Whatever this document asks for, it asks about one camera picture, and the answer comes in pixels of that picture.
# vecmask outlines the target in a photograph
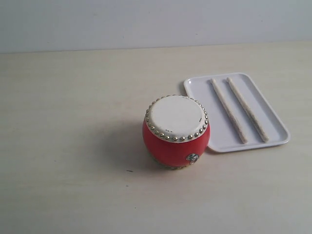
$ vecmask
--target tray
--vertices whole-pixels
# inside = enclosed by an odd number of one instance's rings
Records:
[[[246,100],[251,111],[267,134],[269,139],[267,142],[261,139],[242,105],[226,82],[227,78],[232,79]],[[211,84],[211,79],[215,79],[233,115],[240,123],[241,129],[248,140],[247,143],[242,143],[238,136]],[[230,73],[194,77],[185,80],[184,87],[190,98],[198,100],[207,109],[211,125],[211,138],[208,147],[211,150],[220,153],[250,150],[277,146],[285,144],[290,140],[289,131],[248,75],[244,73]]]

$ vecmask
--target wooden table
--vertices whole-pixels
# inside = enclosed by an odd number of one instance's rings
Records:
[[[164,171],[146,107],[194,76],[244,72],[283,146]],[[308,234],[312,42],[0,55],[0,233]]]

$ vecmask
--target drumstick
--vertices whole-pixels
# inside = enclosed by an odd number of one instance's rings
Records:
[[[253,123],[254,127],[256,128],[256,130],[257,130],[258,134],[260,135],[261,139],[264,142],[267,142],[269,140],[267,134],[264,132],[261,124],[257,120],[256,116],[254,115],[254,113],[252,112],[250,107],[247,105],[245,99],[243,98],[243,96],[241,95],[239,90],[236,88],[236,86],[233,83],[232,79],[228,77],[226,80],[227,80],[231,90],[233,91],[233,93],[237,97],[239,103],[241,104],[241,106],[243,107],[244,111],[246,112],[247,116],[249,117],[249,119]]]
[[[230,107],[226,103],[225,98],[224,98],[221,90],[219,89],[218,85],[216,84],[215,79],[211,79],[210,82],[213,85],[214,91],[215,91],[216,95],[218,96],[220,102],[222,103],[223,108],[225,109],[226,113],[228,114],[228,117],[229,117],[230,121],[232,122],[232,125],[234,126],[237,134],[239,135],[239,138],[241,139],[241,141],[244,144],[247,143],[246,136],[242,132],[242,128],[241,128],[238,120],[235,118],[235,116],[233,115],[233,112],[230,110]]]

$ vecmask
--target drum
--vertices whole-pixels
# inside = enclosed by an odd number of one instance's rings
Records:
[[[153,101],[143,122],[144,143],[161,165],[180,169],[194,164],[210,137],[208,114],[202,105],[184,96]]]

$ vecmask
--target white wall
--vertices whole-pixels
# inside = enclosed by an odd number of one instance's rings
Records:
[[[0,52],[312,39],[312,0],[3,0]]]

